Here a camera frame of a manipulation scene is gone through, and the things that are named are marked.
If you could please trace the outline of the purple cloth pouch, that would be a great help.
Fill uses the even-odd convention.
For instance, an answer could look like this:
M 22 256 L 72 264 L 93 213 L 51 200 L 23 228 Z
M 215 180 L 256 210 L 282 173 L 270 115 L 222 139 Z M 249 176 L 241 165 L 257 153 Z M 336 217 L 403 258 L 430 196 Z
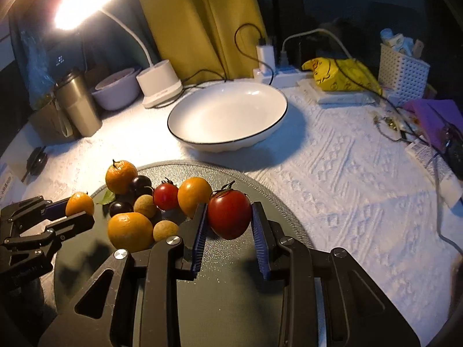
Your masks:
M 406 102 L 403 108 L 416 115 L 425 136 L 436 149 L 444 151 L 446 123 L 453 124 L 462 132 L 462 114 L 451 99 L 415 99 Z

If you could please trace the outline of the large orange with stem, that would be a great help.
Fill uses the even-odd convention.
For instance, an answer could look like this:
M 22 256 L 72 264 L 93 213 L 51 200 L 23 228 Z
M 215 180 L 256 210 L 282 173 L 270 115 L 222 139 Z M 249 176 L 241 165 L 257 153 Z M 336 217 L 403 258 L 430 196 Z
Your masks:
M 124 195 L 138 176 L 137 168 L 127 160 L 113 160 L 105 175 L 105 183 L 111 192 Z

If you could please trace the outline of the large red tomato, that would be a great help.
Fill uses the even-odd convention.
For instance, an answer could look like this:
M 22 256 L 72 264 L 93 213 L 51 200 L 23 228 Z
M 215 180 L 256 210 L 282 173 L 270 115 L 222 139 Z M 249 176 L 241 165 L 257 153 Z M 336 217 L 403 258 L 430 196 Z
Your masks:
M 249 198 L 233 188 L 235 180 L 212 193 L 208 203 L 210 228 L 225 240 L 234 240 L 245 233 L 252 210 Z

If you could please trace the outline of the dark plum upper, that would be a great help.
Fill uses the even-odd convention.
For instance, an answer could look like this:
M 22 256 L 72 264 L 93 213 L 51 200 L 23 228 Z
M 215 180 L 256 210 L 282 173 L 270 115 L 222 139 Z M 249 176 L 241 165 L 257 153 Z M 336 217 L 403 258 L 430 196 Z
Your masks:
M 153 187 L 151 184 L 151 179 L 147 176 L 138 175 L 130 182 L 130 191 L 136 197 L 142 195 L 152 195 Z

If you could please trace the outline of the small orange back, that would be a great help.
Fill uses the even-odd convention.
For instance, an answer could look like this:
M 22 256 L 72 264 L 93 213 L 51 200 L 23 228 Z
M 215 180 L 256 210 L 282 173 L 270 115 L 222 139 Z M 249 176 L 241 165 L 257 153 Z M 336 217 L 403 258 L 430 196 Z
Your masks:
M 199 204 L 207 204 L 213 190 L 211 185 L 201 177 L 191 177 L 182 182 L 177 200 L 181 211 L 192 218 Z

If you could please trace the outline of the white usb charger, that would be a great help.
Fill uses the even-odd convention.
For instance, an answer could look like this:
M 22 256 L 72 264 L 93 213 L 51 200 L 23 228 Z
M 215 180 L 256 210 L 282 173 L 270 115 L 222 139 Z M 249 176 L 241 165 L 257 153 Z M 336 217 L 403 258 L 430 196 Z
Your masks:
M 272 45 L 258 45 L 256 47 L 260 71 L 264 75 L 271 75 L 275 70 L 275 53 Z

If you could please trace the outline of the white perforated basket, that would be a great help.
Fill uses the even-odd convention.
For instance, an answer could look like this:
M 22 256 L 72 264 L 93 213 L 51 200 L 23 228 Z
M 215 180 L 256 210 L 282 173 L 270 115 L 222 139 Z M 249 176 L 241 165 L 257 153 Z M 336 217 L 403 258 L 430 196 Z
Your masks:
M 396 107 L 424 96 L 429 69 L 430 66 L 425 61 L 381 44 L 378 81 Z

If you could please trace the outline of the tan longan fruit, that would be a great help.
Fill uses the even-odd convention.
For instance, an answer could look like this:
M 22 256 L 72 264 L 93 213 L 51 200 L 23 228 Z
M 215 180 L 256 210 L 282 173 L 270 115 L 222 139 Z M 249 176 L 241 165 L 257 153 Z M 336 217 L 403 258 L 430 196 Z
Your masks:
M 153 201 L 153 196 L 149 194 L 139 196 L 134 202 L 133 210 L 149 219 L 154 218 L 158 212 L 158 208 Z
M 160 242 L 168 237 L 178 234 L 179 225 L 170 220 L 161 220 L 157 222 L 153 229 L 153 238 L 155 242 Z

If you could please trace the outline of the small orange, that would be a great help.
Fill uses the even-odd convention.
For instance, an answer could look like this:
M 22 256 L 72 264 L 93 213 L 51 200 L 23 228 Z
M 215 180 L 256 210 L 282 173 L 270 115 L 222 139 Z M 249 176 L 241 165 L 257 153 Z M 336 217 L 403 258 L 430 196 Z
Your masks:
M 207 204 L 213 190 L 211 185 L 201 177 L 191 177 L 182 182 L 177 200 L 181 211 L 192 218 L 199 204 Z
M 76 192 L 67 201 L 65 215 L 72 216 L 83 211 L 87 215 L 93 215 L 94 209 L 93 198 L 87 193 Z

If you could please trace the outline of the small orange front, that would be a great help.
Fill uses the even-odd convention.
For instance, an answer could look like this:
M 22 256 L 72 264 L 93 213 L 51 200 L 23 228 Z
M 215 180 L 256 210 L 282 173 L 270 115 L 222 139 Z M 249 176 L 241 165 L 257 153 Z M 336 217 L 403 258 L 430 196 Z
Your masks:
M 83 211 L 87 215 L 93 215 L 94 209 L 93 198 L 87 193 L 76 192 L 67 201 L 65 215 L 72 216 Z

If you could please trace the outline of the dark plum lower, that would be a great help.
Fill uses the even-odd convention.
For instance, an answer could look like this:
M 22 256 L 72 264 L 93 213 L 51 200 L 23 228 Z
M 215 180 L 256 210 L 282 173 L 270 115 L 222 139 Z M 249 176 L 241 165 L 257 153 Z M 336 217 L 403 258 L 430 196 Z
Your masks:
M 126 201 L 114 201 L 110 204 L 108 212 L 112 218 L 117 214 L 133 212 L 133 206 L 131 203 Z

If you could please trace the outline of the yellow duck print bag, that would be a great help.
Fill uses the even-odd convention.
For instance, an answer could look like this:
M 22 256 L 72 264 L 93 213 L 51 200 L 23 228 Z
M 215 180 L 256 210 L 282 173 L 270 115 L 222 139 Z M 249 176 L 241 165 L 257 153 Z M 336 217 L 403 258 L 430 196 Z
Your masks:
M 306 61 L 301 69 L 312 71 L 315 84 L 323 92 L 371 92 L 382 94 L 378 80 L 355 59 L 337 60 L 317 57 Z

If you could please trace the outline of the white power strip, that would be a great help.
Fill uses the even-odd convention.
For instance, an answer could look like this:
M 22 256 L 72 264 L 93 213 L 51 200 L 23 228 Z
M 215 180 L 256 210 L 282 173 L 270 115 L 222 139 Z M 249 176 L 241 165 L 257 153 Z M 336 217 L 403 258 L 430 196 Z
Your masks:
M 312 77 L 311 71 L 300 71 L 294 67 L 277 68 L 274 74 L 270 70 L 253 69 L 253 79 L 255 82 L 272 85 L 275 88 L 296 87 L 300 81 Z

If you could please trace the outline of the small red cherry tomato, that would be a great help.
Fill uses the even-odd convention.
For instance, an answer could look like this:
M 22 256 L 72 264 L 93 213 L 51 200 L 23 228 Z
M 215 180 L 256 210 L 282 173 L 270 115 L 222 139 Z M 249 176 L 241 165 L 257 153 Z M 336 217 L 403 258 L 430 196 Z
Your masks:
M 178 187 L 172 180 L 165 178 L 153 190 L 154 204 L 162 211 L 171 211 L 179 208 L 177 199 Z

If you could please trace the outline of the steel travel tumbler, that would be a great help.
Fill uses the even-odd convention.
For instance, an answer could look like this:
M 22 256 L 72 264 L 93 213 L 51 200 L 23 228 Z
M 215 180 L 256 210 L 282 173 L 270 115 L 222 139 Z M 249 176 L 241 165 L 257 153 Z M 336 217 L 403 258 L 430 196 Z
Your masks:
M 54 87 L 54 94 L 82 137 L 93 136 L 102 126 L 83 72 L 73 68 Z

